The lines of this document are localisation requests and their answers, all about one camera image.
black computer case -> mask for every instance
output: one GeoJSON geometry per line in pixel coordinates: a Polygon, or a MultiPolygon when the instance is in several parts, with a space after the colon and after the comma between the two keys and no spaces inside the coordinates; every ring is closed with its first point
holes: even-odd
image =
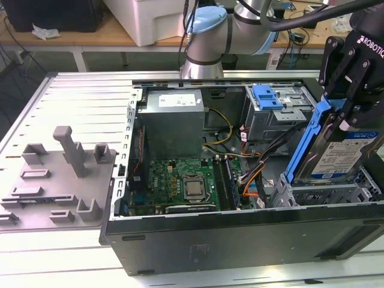
{"type": "Polygon", "coordinates": [[[103,18],[101,0],[2,0],[17,32],[33,30],[32,24],[59,31],[95,32],[103,18]]]}

hard drive label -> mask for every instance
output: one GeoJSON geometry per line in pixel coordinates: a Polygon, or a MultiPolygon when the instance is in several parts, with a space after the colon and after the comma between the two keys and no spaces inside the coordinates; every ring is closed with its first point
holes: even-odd
{"type": "Polygon", "coordinates": [[[362,156],[361,149],[378,135],[378,132],[351,132],[344,141],[331,142],[312,171],[312,177],[326,179],[347,174],[362,156]]]}

yellow wire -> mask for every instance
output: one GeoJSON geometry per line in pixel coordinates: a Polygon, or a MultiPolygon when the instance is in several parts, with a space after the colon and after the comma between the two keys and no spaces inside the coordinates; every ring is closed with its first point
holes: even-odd
{"type": "Polygon", "coordinates": [[[225,139],[223,140],[220,140],[220,141],[216,141],[216,142],[208,142],[208,143],[202,143],[203,146],[206,146],[206,145],[219,145],[219,144],[222,144],[222,143],[225,143],[227,142],[231,136],[232,136],[232,132],[233,132],[233,126],[230,124],[229,120],[218,110],[214,109],[214,108],[208,108],[208,110],[213,110],[215,111],[216,113],[218,113],[227,123],[228,123],[228,126],[229,126],[229,134],[228,134],[228,137],[226,137],[225,139]]]}

white label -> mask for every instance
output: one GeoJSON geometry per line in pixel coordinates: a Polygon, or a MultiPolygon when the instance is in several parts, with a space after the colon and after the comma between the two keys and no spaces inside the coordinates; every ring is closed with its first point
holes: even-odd
{"type": "Polygon", "coordinates": [[[241,141],[246,142],[247,141],[247,134],[246,134],[246,132],[241,132],[240,135],[241,135],[241,141]]]}
{"type": "Polygon", "coordinates": [[[375,138],[346,139],[342,142],[331,142],[312,174],[324,174],[322,178],[332,178],[333,174],[348,173],[361,157],[361,148],[374,140],[375,138]]]}
{"type": "Polygon", "coordinates": [[[194,94],[166,94],[158,98],[159,107],[196,106],[194,94]]]}
{"type": "Polygon", "coordinates": [[[257,198],[257,204],[260,208],[264,209],[265,208],[265,203],[263,202],[262,199],[257,198]]]}
{"type": "Polygon", "coordinates": [[[273,179],[269,179],[267,180],[267,184],[264,184],[264,187],[274,187],[275,184],[274,184],[274,180],[273,179]]]}

workbench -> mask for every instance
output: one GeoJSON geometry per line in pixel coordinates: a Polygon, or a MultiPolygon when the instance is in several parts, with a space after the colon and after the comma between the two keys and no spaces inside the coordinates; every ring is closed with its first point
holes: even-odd
{"type": "MultiPolygon", "coordinates": [[[[318,75],[318,71],[224,72],[224,78],[238,80],[318,75]]],[[[140,79],[177,81],[179,74],[59,73],[45,78],[0,142],[0,197],[19,177],[26,144],[42,143],[47,150],[59,150],[52,138],[56,125],[70,125],[73,140],[82,142],[84,149],[107,143],[118,150],[124,138],[127,91],[140,79]]],[[[384,286],[384,237],[348,260],[129,277],[112,248],[99,244],[99,234],[99,229],[0,234],[1,287],[303,287],[317,281],[324,282],[322,288],[384,286]]],[[[249,245],[267,244],[255,240],[249,245]]]]}
{"type": "MultiPolygon", "coordinates": [[[[296,12],[308,8],[308,4],[302,2],[294,2],[294,5],[296,10],[286,11],[286,18],[293,13],[295,14],[292,17],[299,17],[302,13],[296,12]]],[[[323,54],[326,39],[330,35],[335,35],[331,29],[332,21],[320,22],[317,24],[316,29],[307,29],[310,40],[301,50],[301,53],[323,54]]],[[[127,65],[126,52],[177,52],[181,41],[180,37],[173,37],[157,41],[154,45],[137,47],[119,22],[109,13],[104,15],[103,22],[95,33],[60,32],[61,37],[44,41],[32,33],[19,33],[14,31],[13,27],[11,29],[18,42],[28,51],[71,52],[79,72],[88,71],[83,57],[84,52],[121,52],[122,63],[127,65]]],[[[276,70],[280,55],[284,53],[288,42],[287,32],[280,33],[278,40],[268,52],[267,70],[276,70]]],[[[22,63],[21,58],[18,57],[18,52],[22,49],[9,35],[2,18],[0,19],[0,44],[3,45],[5,50],[12,52],[19,63],[22,63]]]]}

